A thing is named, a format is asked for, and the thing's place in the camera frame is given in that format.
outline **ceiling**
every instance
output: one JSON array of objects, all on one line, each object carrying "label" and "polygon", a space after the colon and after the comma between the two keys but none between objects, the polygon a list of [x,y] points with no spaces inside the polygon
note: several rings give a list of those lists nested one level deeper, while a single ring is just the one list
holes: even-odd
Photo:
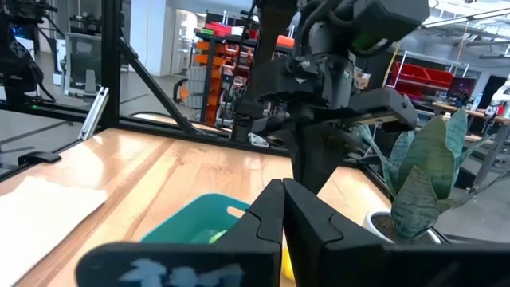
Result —
[{"label": "ceiling", "polygon": [[[427,22],[459,18],[493,10],[510,8],[504,0],[429,0],[430,17]],[[510,40],[510,17],[499,16],[471,22],[463,22],[429,29],[420,29],[415,34],[429,35],[431,41],[450,42],[463,45],[477,54],[497,55],[507,53],[510,45],[494,45],[498,41]],[[470,46],[470,42],[481,43]]]}]

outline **shelving unit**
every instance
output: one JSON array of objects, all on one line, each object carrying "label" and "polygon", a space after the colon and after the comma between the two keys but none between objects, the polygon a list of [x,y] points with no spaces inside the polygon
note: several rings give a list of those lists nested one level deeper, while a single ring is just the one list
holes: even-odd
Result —
[{"label": "shelving unit", "polygon": [[[240,62],[237,63],[237,52],[240,44],[238,36],[216,36],[208,33],[196,33],[202,41],[197,42],[196,50],[201,53],[194,56],[199,67],[190,67],[189,71],[200,68],[201,76],[191,78],[188,74],[186,89],[181,91],[181,100],[191,108],[200,108],[200,122],[206,124],[220,124],[229,126],[231,119],[222,119],[220,115],[231,114],[232,104],[224,101],[224,90],[228,90],[233,83],[233,90],[245,85],[249,76],[249,67],[253,60],[254,49],[257,42],[251,39],[243,41]],[[278,45],[275,53],[287,54],[292,49]],[[237,75],[244,78],[243,83],[234,81],[233,70],[237,66]]]},{"label": "shelving unit", "polygon": [[[423,55],[420,53],[404,51],[401,55],[402,60],[394,63],[394,66],[392,67],[391,81],[387,86],[395,88],[402,94],[406,94],[411,100],[423,100],[424,95],[422,90],[424,88],[447,92],[454,78],[454,75],[452,74],[453,69],[455,67],[464,69],[462,74],[463,77],[465,77],[469,69],[469,64]],[[408,57],[449,65],[449,70],[441,71],[438,69],[423,68],[417,65],[406,64],[406,59]],[[387,78],[388,75],[384,78],[384,83],[386,83]]]}]

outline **potted plant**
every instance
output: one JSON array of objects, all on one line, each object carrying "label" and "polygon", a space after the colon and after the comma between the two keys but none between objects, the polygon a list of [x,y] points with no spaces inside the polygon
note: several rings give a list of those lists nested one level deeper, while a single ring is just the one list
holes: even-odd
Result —
[{"label": "potted plant", "polygon": [[368,127],[357,127],[358,135],[371,144],[381,160],[392,202],[391,211],[369,212],[364,227],[388,242],[441,243],[430,230],[439,215],[462,206],[508,172],[484,187],[473,187],[466,196],[450,198],[462,163],[489,138],[462,152],[467,126],[464,109],[447,122],[436,116],[419,132],[403,132],[389,159],[375,144]]}]

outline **snake plant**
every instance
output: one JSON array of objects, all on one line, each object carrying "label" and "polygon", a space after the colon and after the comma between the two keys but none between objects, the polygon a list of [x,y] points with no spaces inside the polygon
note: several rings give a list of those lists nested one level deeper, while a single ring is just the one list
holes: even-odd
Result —
[{"label": "snake plant", "polygon": [[385,157],[372,139],[368,126],[357,127],[359,136],[372,145],[382,162],[384,179],[391,193],[391,219],[402,238],[423,235],[442,213],[462,206],[490,184],[476,188],[469,195],[450,198],[462,163],[490,136],[464,147],[468,120],[464,109],[445,122],[434,117],[418,132],[403,132],[395,142],[390,158]]}]

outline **floor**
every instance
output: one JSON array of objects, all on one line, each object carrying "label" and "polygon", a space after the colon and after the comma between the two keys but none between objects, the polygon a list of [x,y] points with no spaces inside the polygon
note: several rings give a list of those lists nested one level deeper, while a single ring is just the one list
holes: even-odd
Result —
[{"label": "floor", "polygon": [[[63,96],[59,86],[52,83],[53,62],[49,54],[37,57],[37,63],[45,73],[45,87],[57,98],[60,104],[89,108],[90,100]],[[178,77],[156,77],[155,80],[171,97],[174,84]],[[122,115],[132,115],[137,112],[163,112],[163,106],[141,81],[136,73],[122,72],[121,74],[121,105]],[[198,111],[179,107],[181,113],[187,117],[194,117]],[[30,151],[52,151],[66,145],[77,138],[81,124],[66,123],[61,120],[28,116],[15,112],[0,111],[0,174],[17,165],[17,158]],[[19,140],[12,140],[19,135],[28,135]],[[480,163],[475,159],[468,159],[464,167],[477,172]],[[487,180],[497,176],[491,172]],[[510,180],[505,180],[463,207],[444,213],[436,227],[445,234],[452,234],[460,238],[475,238],[480,241],[510,242]]]}]

